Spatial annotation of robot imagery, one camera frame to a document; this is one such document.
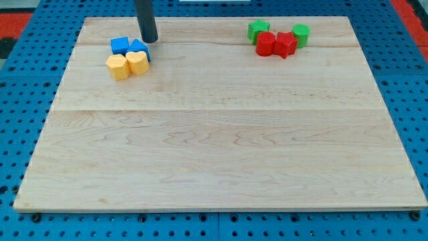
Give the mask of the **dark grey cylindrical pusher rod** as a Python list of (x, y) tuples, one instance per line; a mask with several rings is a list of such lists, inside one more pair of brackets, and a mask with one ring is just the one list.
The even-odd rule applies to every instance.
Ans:
[(134, 7), (142, 40), (149, 44), (156, 42), (158, 31), (152, 1), (134, 0)]

